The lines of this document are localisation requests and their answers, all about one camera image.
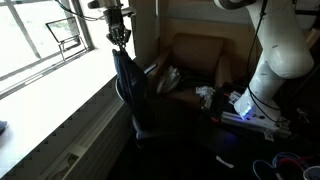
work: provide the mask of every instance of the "white object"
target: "white object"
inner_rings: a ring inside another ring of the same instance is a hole
[[[219,161],[220,163],[224,164],[225,166],[227,166],[228,168],[232,169],[234,168],[233,164],[227,163],[224,160],[221,159],[221,157],[216,156],[216,160]]]
[[[238,93],[237,91],[233,91],[230,96],[229,96],[229,103],[234,105],[236,101],[241,97],[241,94]]]
[[[110,7],[119,7],[121,5],[120,0],[93,0],[93,1],[96,1],[99,5],[98,7],[94,7],[94,8],[110,8]]]
[[[170,92],[178,85],[180,79],[178,69],[170,66],[160,78],[157,94]]]
[[[307,11],[318,11],[320,1],[319,0],[298,0],[296,9],[307,10]],[[317,16],[310,15],[297,15],[298,24],[301,29],[309,30],[315,23]]]
[[[292,134],[289,129],[290,121],[287,120],[278,122],[277,127],[268,124],[268,121],[243,120],[238,114],[223,112],[221,116],[221,122],[261,133],[265,133],[267,129],[270,133],[273,134],[273,136],[278,136],[282,138],[288,138]]]
[[[304,180],[320,179],[320,166],[309,167],[303,172]]]
[[[273,134],[269,130],[264,131],[264,139],[274,142]]]
[[[201,97],[204,98],[206,101],[204,107],[209,109],[212,103],[212,95],[214,94],[215,90],[212,87],[203,86],[203,87],[196,87],[196,94],[199,94]]]
[[[262,4],[263,0],[258,0],[246,7],[256,30]],[[285,79],[307,74],[314,63],[298,26],[291,0],[269,0],[265,13],[258,32],[263,52],[249,86],[259,100],[279,108],[272,98]],[[234,108],[244,121],[250,119],[252,125],[273,131],[279,129],[273,121],[281,119],[280,111],[265,106],[257,99],[253,100],[248,89],[234,104]]]

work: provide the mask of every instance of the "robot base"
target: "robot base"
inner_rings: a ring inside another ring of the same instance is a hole
[[[221,122],[229,125],[246,128],[252,131],[262,132],[265,134],[268,133],[282,138],[288,138],[291,135],[289,129],[290,121],[284,121],[284,118],[281,119],[282,121],[275,123],[274,125],[271,125],[268,123],[263,123],[263,120],[261,119],[243,120],[238,114],[223,112]]]

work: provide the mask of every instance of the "radiator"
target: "radiator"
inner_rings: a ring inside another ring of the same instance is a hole
[[[132,134],[110,81],[2,179],[105,180]]]
[[[52,178],[72,156],[75,163],[61,179],[105,180],[132,133],[129,118],[123,103],[111,104],[38,179]]]

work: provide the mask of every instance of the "wire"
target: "wire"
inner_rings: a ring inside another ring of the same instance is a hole
[[[280,162],[280,160],[278,160],[279,157],[286,158],[286,160],[289,160],[289,161],[294,161],[295,163],[300,165],[300,167],[302,167],[303,169],[309,168],[309,165],[307,164],[307,162],[303,158],[301,158],[300,156],[298,156],[294,153],[290,153],[290,152],[282,152],[282,153],[277,154],[274,157],[274,159],[272,160],[272,165],[274,167],[277,167],[278,161]]]
[[[301,163],[297,162],[295,159],[291,158],[291,157],[288,157],[288,156],[284,156],[284,155],[281,155],[280,158],[286,158],[287,161],[284,161],[284,162],[290,162],[294,165],[296,165],[297,167],[299,167],[299,169],[303,172],[306,168],[302,166]]]
[[[254,104],[256,104],[256,106],[260,109],[260,111],[261,111],[270,121],[272,121],[272,122],[277,122],[277,121],[273,120],[271,117],[269,117],[268,114],[265,113],[265,112],[261,109],[261,107],[260,107],[260,106],[257,104],[257,102],[254,100],[254,98],[253,98],[253,96],[252,96],[251,93],[250,93],[250,96],[251,96],[251,99],[253,100]]]
[[[298,4],[298,0],[296,0],[296,3],[294,4],[294,10],[297,10],[297,4]]]
[[[262,22],[262,19],[263,19],[263,16],[265,15],[265,9],[267,7],[267,4],[268,4],[268,0],[263,0],[263,4],[262,4],[262,7],[261,7],[261,12],[260,12],[260,19],[259,19],[259,22],[258,22],[258,26],[257,26],[257,29],[256,29],[256,32],[255,32],[255,35],[254,35],[254,38],[253,38],[253,42],[251,44],[251,48],[250,48],[250,52],[249,52],[249,56],[248,56],[248,60],[247,60],[247,67],[246,67],[246,76],[247,76],[247,80],[249,80],[249,65],[250,65],[250,59],[251,59],[251,55],[252,55],[252,51],[253,51],[253,48],[254,48],[254,44],[256,42],[256,39],[258,37],[258,32],[259,32],[259,29],[260,29],[260,26],[261,26],[261,22]],[[257,102],[254,100],[258,100],[261,104],[271,108],[271,109],[274,109],[274,110],[277,110],[277,111],[280,111],[279,108],[275,108],[275,107],[272,107],[264,102],[262,102],[256,95],[254,95],[254,93],[252,92],[251,88],[250,88],[250,83],[248,83],[248,90],[249,90],[249,93],[250,93],[250,96],[253,100],[253,102],[256,104],[256,106],[259,108],[259,110],[272,122],[277,122],[275,120],[273,120],[272,118],[270,118],[267,113],[265,113],[262,108],[257,104]]]
[[[257,163],[263,163],[263,164],[266,164],[267,166],[269,166],[272,170],[274,170],[274,168],[272,167],[271,164],[269,164],[268,162],[266,161],[263,161],[263,160],[255,160],[252,164],[252,170],[253,170],[253,173],[256,175],[256,177],[261,180],[260,176],[258,175],[257,171],[256,171],[256,164]]]
[[[258,37],[258,32],[259,32],[259,29],[260,29],[260,25],[261,25],[261,22],[262,22],[262,19],[263,19],[263,16],[265,15],[265,9],[267,7],[267,3],[268,3],[268,0],[263,0],[263,4],[262,4],[262,7],[261,7],[261,11],[260,11],[260,19],[259,19],[259,22],[258,22],[258,26],[257,26],[257,30],[254,34],[254,38],[253,38],[253,41],[252,41],[252,44],[251,44],[251,48],[250,48],[250,51],[249,51],[249,56],[248,56],[248,60],[247,60],[247,67],[246,67],[246,72],[245,72],[245,76],[247,76],[247,80],[249,80],[249,66],[250,66],[250,59],[251,59],[251,55],[252,55],[252,51],[253,51],[253,48],[254,48],[254,44],[257,40],[257,37]]]
[[[297,161],[306,161],[306,160],[311,160],[313,158],[315,158],[316,156],[307,156],[307,157],[301,157],[301,158],[296,158]],[[280,159],[278,162],[281,164],[282,162],[285,162],[287,159],[286,158],[282,158]]]
[[[252,90],[251,90],[251,88],[250,88],[250,84],[248,85],[248,90],[249,90],[250,94],[252,94],[253,97],[254,97],[255,99],[257,99],[261,104],[267,106],[267,107],[270,108],[270,109],[274,109],[274,110],[280,111],[279,108],[272,107],[272,106],[264,103],[263,101],[261,101],[261,100],[252,92]]]
[[[66,11],[66,12],[68,12],[70,14],[74,14],[74,15],[78,16],[80,19],[83,19],[85,21],[103,20],[103,16],[98,17],[98,18],[94,18],[94,17],[88,17],[88,16],[77,14],[77,13],[71,11],[71,9],[68,9],[67,7],[65,7],[59,0],[55,0],[55,1],[58,3],[58,5],[61,7],[61,9],[63,9],[64,11]]]

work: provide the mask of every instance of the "black cloth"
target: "black cloth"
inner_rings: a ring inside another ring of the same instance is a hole
[[[112,52],[120,84],[118,91],[139,121],[141,130],[150,128],[148,119],[153,118],[153,114],[145,98],[147,77],[126,51],[113,50]]]
[[[214,87],[215,82],[214,80],[212,80],[212,76],[185,71],[182,69],[179,69],[179,73],[181,75],[181,80],[178,84],[177,89],[184,89],[190,87],[194,88],[201,86]]]

